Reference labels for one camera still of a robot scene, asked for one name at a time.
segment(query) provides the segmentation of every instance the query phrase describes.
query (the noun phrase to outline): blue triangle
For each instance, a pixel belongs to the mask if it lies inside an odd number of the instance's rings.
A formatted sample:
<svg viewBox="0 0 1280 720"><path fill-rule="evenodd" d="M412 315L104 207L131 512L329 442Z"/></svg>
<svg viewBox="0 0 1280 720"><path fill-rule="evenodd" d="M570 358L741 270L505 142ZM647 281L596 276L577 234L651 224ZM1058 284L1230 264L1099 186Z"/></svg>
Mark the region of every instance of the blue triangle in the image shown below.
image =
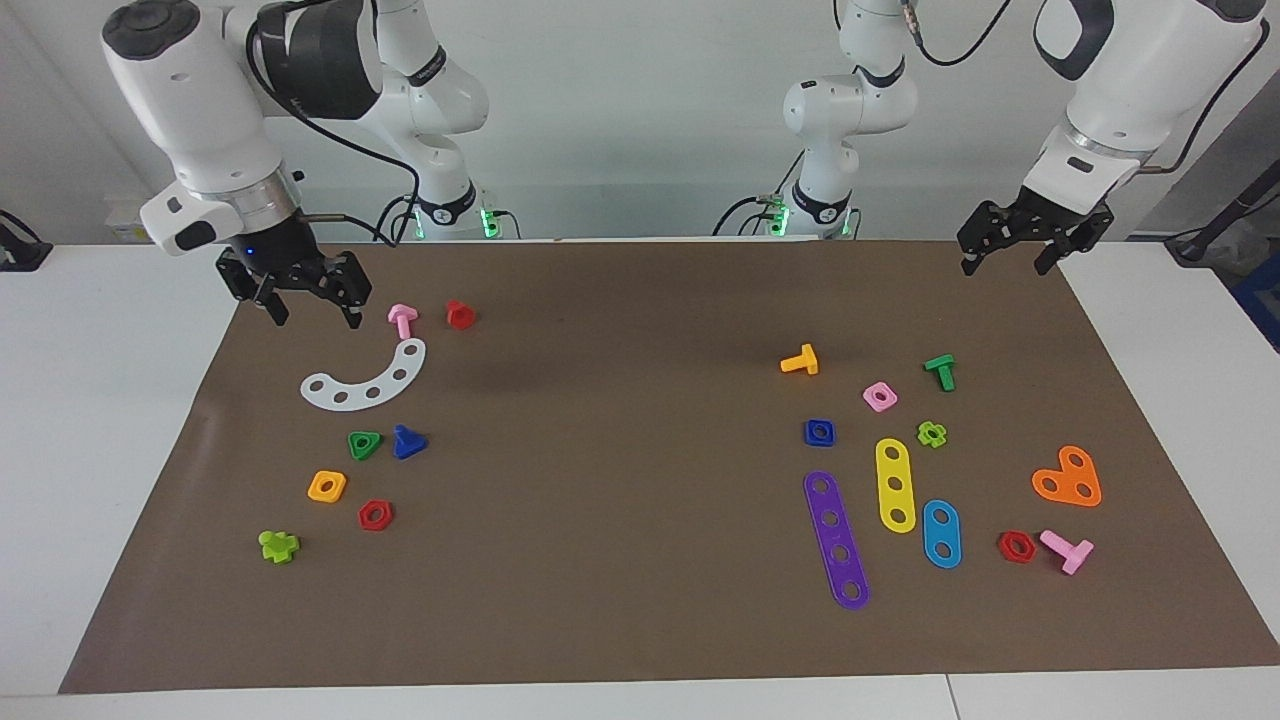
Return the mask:
<svg viewBox="0 0 1280 720"><path fill-rule="evenodd" d="M426 437L404 425L396 425L396 459L404 460L426 450Z"/></svg>

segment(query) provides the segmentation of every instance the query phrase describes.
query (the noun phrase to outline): red toy piece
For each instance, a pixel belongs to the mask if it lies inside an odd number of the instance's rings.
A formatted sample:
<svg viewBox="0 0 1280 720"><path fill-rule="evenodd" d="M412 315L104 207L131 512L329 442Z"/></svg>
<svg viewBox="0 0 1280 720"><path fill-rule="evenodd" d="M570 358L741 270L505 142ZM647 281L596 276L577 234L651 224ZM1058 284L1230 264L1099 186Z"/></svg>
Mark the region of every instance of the red toy piece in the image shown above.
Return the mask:
<svg viewBox="0 0 1280 720"><path fill-rule="evenodd" d="M444 319L456 331L465 331L476 323L476 311L461 300L451 300L444 305Z"/></svg>
<svg viewBox="0 0 1280 720"><path fill-rule="evenodd" d="M360 509L360 527L366 530L385 530L392 524L392 503L385 500L370 500Z"/></svg>
<svg viewBox="0 0 1280 720"><path fill-rule="evenodd" d="M1000 553L1010 562L1025 565L1036 557L1036 543L1021 530L1009 530L1000 536Z"/></svg>

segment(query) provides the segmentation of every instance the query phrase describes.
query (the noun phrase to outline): white table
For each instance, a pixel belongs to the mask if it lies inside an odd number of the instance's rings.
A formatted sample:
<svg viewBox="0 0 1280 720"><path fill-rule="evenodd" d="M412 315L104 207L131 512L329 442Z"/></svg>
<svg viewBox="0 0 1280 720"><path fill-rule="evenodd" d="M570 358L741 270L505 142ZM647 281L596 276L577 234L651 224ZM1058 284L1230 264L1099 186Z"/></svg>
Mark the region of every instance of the white table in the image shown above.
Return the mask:
<svg viewBox="0 0 1280 720"><path fill-rule="evenodd" d="M51 697L234 310L214 255L59 247L0 275L0 717L1280 717L1280 667ZM1064 270L1280 634L1280 356L1160 246Z"/></svg>

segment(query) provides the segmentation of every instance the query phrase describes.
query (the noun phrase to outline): green triangle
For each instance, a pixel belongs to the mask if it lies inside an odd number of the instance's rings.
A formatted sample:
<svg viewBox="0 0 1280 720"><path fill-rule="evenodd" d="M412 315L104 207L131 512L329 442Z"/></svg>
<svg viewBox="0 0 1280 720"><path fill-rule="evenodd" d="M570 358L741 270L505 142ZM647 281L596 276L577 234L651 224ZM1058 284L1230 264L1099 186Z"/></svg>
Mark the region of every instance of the green triangle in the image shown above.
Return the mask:
<svg viewBox="0 0 1280 720"><path fill-rule="evenodd" d="M367 460L383 443L381 433L351 433L347 436L347 450L356 460Z"/></svg>

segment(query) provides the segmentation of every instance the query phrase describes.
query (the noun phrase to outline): purple toy strip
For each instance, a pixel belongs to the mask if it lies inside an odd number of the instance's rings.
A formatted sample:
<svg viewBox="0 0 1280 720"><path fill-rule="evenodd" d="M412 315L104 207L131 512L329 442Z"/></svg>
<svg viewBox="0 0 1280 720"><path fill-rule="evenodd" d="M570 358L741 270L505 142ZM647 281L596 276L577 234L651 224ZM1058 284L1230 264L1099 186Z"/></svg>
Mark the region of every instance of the purple toy strip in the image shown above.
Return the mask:
<svg viewBox="0 0 1280 720"><path fill-rule="evenodd" d="M845 515L836 478L820 470L804 479L804 495L813 515L813 532L818 536L822 561L827 566L831 596L845 610L858 610L872 598L863 562L854 543L854 529Z"/></svg>

